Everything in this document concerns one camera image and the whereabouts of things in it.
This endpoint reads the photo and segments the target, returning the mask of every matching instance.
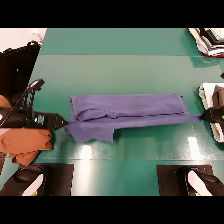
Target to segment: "green table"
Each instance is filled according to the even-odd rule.
[[[214,61],[209,67],[200,59],[183,28],[48,29],[31,77],[46,81],[34,108],[68,119],[72,95],[178,92],[200,114],[199,85],[222,82],[224,69],[221,59],[206,59]],[[224,181],[224,146],[207,122],[117,130],[113,144],[55,134],[54,149],[36,162],[74,163],[72,195],[158,195],[157,164],[211,164]]]

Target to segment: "green surface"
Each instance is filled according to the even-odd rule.
[[[40,54],[201,55],[187,28],[51,28]]]
[[[34,107],[69,118],[71,95],[178,92],[200,114],[199,85],[223,82],[224,72],[223,59],[200,55],[186,28],[48,29],[31,77],[46,81]],[[113,144],[55,134],[36,161],[74,163],[72,195],[159,195],[158,164],[211,164],[224,182],[224,146],[207,122],[122,129]],[[14,170],[7,159],[1,185]]]

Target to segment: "purple cloth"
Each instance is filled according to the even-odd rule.
[[[77,143],[113,142],[114,129],[199,121],[190,116],[183,96],[174,94],[72,96],[66,133]]]

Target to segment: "orange cloth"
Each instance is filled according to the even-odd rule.
[[[14,163],[28,166],[39,150],[50,150],[51,132],[43,129],[11,128],[0,136],[0,152],[8,152]]]

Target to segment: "blue fabric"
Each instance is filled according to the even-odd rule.
[[[113,142],[114,129],[199,121],[190,116],[183,96],[174,94],[72,96],[72,116],[65,126],[77,143]]]

